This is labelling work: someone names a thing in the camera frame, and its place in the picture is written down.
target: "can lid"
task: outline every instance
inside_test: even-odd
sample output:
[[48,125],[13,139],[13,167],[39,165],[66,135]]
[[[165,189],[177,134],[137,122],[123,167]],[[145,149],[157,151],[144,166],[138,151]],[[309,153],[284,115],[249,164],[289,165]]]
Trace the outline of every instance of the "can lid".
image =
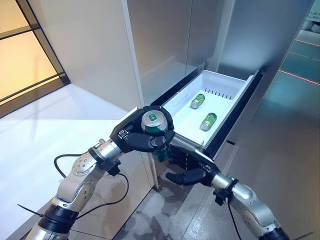
[[202,129],[203,131],[208,131],[211,128],[211,126],[209,126],[207,123],[202,123],[200,126],[200,129]]
[[157,127],[165,120],[165,115],[158,110],[151,110],[142,116],[142,123],[148,127]]
[[190,107],[192,109],[197,109],[199,107],[199,105],[196,102],[192,101]]

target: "white drawer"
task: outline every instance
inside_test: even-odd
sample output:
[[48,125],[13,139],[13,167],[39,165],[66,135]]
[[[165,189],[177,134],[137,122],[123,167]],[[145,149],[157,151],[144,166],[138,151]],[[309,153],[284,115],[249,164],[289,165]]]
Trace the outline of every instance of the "white drawer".
[[[210,145],[213,139],[219,135],[219,140],[216,139],[214,143],[214,148],[219,148],[217,145],[220,142],[222,144],[228,136],[261,78],[260,71],[249,76],[247,80],[208,70],[202,71],[163,105],[172,115],[177,136],[212,155]],[[191,101],[200,93],[205,96],[203,104],[197,109],[190,108]],[[217,119],[208,131],[202,131],[200,125],[209,113],[215,113]]]

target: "green can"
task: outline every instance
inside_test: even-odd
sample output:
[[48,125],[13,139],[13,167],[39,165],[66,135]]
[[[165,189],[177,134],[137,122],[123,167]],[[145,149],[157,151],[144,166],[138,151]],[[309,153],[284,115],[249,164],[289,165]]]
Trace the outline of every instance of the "green can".
[[[143,132],[151,136],[160,136],[168,131],[168,122],[161,111],[151,110],[142,116],[141,128]],[[152,156],[159,162],[168,160],[170,156],[170,146],[166,145],[163,149],[154,151]]]
[[197,109],[201,104],[204,103],[206,97],[205,95],[199,93],[191,102],[190,108]]
[[213,112],[210,112],[202,121],[200,129],[205,132],[208,131],[213,126],[216,120],[217,115]]

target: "glass window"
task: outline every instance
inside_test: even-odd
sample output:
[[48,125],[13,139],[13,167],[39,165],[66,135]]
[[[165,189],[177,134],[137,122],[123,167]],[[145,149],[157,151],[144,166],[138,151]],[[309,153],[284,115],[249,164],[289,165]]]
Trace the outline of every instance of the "glass window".
[[70,83],[26,0],[0,0],[0,118]]

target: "wire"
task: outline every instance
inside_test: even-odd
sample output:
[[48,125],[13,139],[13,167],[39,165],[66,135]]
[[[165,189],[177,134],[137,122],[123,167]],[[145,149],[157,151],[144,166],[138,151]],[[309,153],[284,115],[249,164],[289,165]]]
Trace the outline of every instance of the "wire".
[[118,200],[118,201],[104,203],[104,204],[101,204],[101,205],[99,205],[99,206],[96,206],[96,207],[92,208],[91,210],[89,210],[89,211],[85,212],[84,214],[78,216],[78,217],[76,218],[77,220],[78,220],[79,218],[82,218],[83,216],[91,213],[92,211],[100,208],[100,207],[107,206],[107,205],[117,204],[117,203],[121,202],[121,201],[127,196],[128,191],[129,191],[129,181],[128,181],[128,178],[126,177],[126,175],[124,175],[124,174],[122,174],[122,173],[118,173],[117,175],[123,176],[123,177],[125,178],[125,180],[126,180],[126,191],[125,191],[124,196],[123,196],[120,200]]
[[18,205],[19,207],[23,208],[24,210],[27,210],[27,211],[35,214],[35,215],[38,215],[40,218],[42,218],[42,217],[44,216],[43,214],[37,213],[36,211],[32,211],[32,210],[30,210],[29,208],[26,208],[25,206],[22,206],[22,205],[20,205],[20,204],[17,204],[17,205]]
[[57,163],[57,160],[58,160],[59,158],[63,158],[63,157],[79,157],[79,156],[81,156],[81,155],[83,155],[83,154],[85,154],[85,153],[86,153],[86,152],[81,153],[81,154],[62,154],[62,155],[59,155],[59,156],[57,156],[57,157],[53,160],[54,166],[55,166],[56,170],[61,174],[61,176],[62,176],[63,178],[66,178],[66,175],[64,174],[64,172],[61,171],[61,169],[59,168],[58,163]]
[[235,228],[236,234],[238,235],[239,240],[242,240],[242,238],[240,237],[240,234],[239,234],[239,231],[238,231],[238,228],[237,228],[236,222],[235,222],[234,215],[232,214],[232,211],[231,211],[231,208],[230,208],[230,202],[229,202],[229,199],[228,199],[228,208],[229,208],[229,212],[230,212],[230,214],[231,214],[231,218],[232,218],[232,221],[233,221],[233,225],[234,225],[234,228]]

